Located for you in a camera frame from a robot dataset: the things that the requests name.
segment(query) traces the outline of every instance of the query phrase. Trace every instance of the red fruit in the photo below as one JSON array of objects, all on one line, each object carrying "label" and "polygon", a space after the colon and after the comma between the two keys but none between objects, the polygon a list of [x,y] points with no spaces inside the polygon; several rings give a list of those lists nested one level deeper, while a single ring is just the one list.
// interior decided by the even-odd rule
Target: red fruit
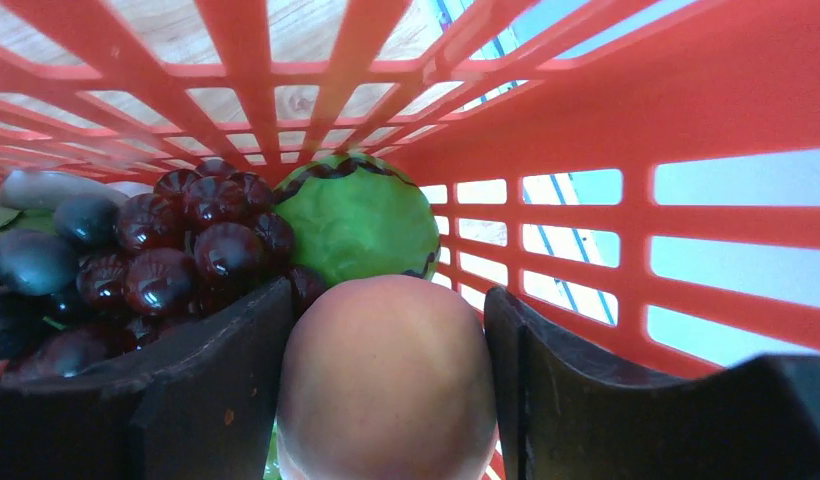
[{"label": "red fruit", "polygon": [[313,303],[328,291],[318,272],[304,265],[293,265],[284,275],[292,288],[292,313],[300,318]]},{"label": "red fruit", "polygon": [[97,253],[86,261],[77,274],[77,291],[83,301],[98,310],[122,310],[124,280],[131,257],[121,251]]},{"label": "red fruit", "polygon": [[239,185],[245,192],[248,213],[270,212],[274,207],[272,187],[256,173],[236,172],[228,180]]},{"label": "red fruit", "polygon": [[116,236],[132,254],[154,248],[183,248],[185,232],[177,202],[163,195],[143,193],[119,209]]},{"label": "red fruit", "polygon": [[142,315],[185,312],[198,288],[195,262],[171,248],[145,252],[133,259],[124,282],[128,305]]},{"label": "red fruit", "polygon": [[233,173],[238,172],[239,170],[236,169],[233,165],[225,162],[220,158],[211,158],[209,160],[204,160],[204,163],[198,165],[195,168],[195,171],[198,172],[199,175],[205,177],[224,177],[227,178]]},{"label": "red fruit", "polygon": [[263,245],[248,227],[218,223],[204,230],[195,241],[195,264],[210,282],[242,281],[263,265]]},{"label": "red fruit", "polygon": [[136,350],[130,332],[105,323],[65,330],[48,339],[33,355],[13,360],[2,382],[46,377],[73,377],[86,368]]},{"label": "red fruit", "polygon": [[263,242],[270,269],[289,263],[295,248],[295,232],[286,220],[276,213],[260,213],[251,217],[248,226]]},{"label": "red fruit", "polygon": [[238,222],[245,215],[245,192],[222,177],[204,177],[186,189],[183,212],[198,231],[221,222]]},{"label": "red fruit", "polygon": [[186,168],[172,170],[157,180],[157,184],[154,186],[154,193],[167,197],[180,198],[183,196],[183,193],[186,192],[186,189],[199,178],[201,178],[201,175],[194,170]]}]

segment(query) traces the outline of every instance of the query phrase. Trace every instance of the dark purple grape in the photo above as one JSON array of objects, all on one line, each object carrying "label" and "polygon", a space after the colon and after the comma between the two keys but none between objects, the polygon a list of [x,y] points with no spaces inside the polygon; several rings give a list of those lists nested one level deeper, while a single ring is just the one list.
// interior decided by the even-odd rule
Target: dark purple grape
[{"label": "dark purple grape", "polygon": [[293,265],[284,275],[292,288],[292,312],[300,318],[313,303],[328,291],[318,272],[304,265]]},{"label": "dark purple grape", "polygon": [[73,377],[133,350],[136,338],[130,332],[105,323],[83,325],[51,337],[29,357],[10,362],[1,382]]},{"label": "dark purple grape", "polygon": [[195,180],[201,178],[201,174],[194,170],[180,168],[166,173],[154,186],[154,193],[165,195],[166,197],[174,197],[180,199],[186,193],[186,189],[192,185]]},{"label": "dark purple grape", "polygon": [[204,177],[190,185],[183,196],[184,215],[197,231],[216,223],[239,222],[245,207],[245,192],[222,177]]},{"label": "dark purple grape", "polygon": [[59,292],[41,297],[46,316],[63,325],[82,325],[94,321],[98,312],[83,300],[74,283]]},{"label": "dark purple grape", "polygon": [[263,265],[263,245],[251,229],[237,223],[218,223],[198,235],[195,264],[207,281],[242,281]]},{"label": "dark purple grape", "polygon": [[42,321],[41,304],[37,299],[17,294],[0,296],[0,360],[14,358],[35,348],[53,333]]},{"label": "dark purple grape", "polygon": [[236,172],[228,180],[236,183],[245,192],[248,213],[270,212],[275,205],[272,187],[259,175],[251,172]]},{"label": "dark purple grape", "polygon": [[143,193],[119,209],[116,236],[136,255],[155,248],[183,248],[186,224],[178,204],[163,195]]},{"label": "dark purple grape", "polygon": [[238,172],[233,165],[225,162],[220,158],[210,158],[204,160],[204,163],[198,165],[195,171],[204,177],[223,177],[227,178],[231,174]]},{"label": "dark purple grape", "polygon": [[145,252],[133,259],[124,282],[128,305],[142,315],[185,312],[198,288],[195,262],[171,248]]},{"label": "dark purple grape", "polygon": [[78,194],[54,211],[54,230],[75,247],[93,249],[115,242],[118,205],[103,195]]},{"label": "dark purple grape", "polygon": [[263,242],[270,270],[289,263],[295,248],[295,232],[286,220],[276,213],[260,213],[251,217],[248,226]]},{"label": "dark purple grape", "polygon": [[65,240],[29,233],[0,249],[0,282],[23,295],[50,295],[77,276],[77,253]]},{"label": "dark purple grape", "polygon": [[124,310],[124,280],[131,257],[120,250],[97,253],[80,267],[75,285],[81,298],[98,310]]}]

